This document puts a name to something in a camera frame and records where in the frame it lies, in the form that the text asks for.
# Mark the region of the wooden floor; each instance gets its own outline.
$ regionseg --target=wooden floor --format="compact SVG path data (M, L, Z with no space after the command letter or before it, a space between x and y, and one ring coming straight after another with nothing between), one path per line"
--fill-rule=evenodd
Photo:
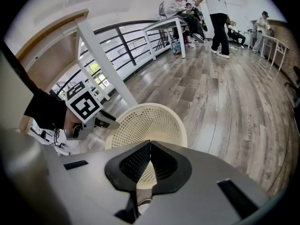
M126 83L137 102L173 109L185 125L189 148L220 157L270 195L284 189L299 149L294 94L284 87L286 79L247 49L232 50L229 60L211 53L209 44L186 52L182 59L169 51ZM104 107L116 117L128 109L117 93ZM107 134L89 136L88 150L103 149Z

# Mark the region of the white sneaker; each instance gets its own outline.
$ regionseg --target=white sneaker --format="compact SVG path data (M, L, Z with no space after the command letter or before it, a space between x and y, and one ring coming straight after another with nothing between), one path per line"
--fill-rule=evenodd
M222 54L222 52L218 52L217 55L220 56L220 57L222 57L222 58L229 59L229 55Z
M202 37L199 34L193 33L192 37L195 38L199 43L204 43Z

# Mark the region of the black pants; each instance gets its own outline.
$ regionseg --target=black pants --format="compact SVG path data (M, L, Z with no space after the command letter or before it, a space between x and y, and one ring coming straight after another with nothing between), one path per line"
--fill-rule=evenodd
M244 45L244 42L245 42L245 40L246 40L245 36L241 35L241 34L238 33L238 32L233 32L231 36L232 36L232 38L233 38L234 40L236 40L238 43L239 43L239 38L241 38L241 39L242 39L242 42L241 42L240 44L241 44L242 46Z
M193 15L181 13L178 16L182 17L188 25L190 34L198 33L201 37L204 37L202 27L200 25L199 19L195 18Z
M224 25L227 20L227 15L223 13L216 13L210 15L212 26L215 30L215 36L212 40L212 46L211 48L213 50L217 50L220 46L220 43L222 44L222 54L229 55L229 44L227 35L225 32Z

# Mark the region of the backpack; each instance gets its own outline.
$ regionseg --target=backpack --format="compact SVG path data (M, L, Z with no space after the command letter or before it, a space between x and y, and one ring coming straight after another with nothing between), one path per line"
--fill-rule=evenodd
M164 1L158 7L158 14L159 16L167 17L165 15Z

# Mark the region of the plastic basket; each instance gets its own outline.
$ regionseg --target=plastic basket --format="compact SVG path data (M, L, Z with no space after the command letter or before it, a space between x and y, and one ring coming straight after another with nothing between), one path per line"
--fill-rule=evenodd
M120 127L112 130L105 149L116 148L138 141L157 140L187 147L188 139L178 115L161 104L145 103L125 111L117 120ZM150 189L156 184L153 165L149 162L137 183L138 189Z

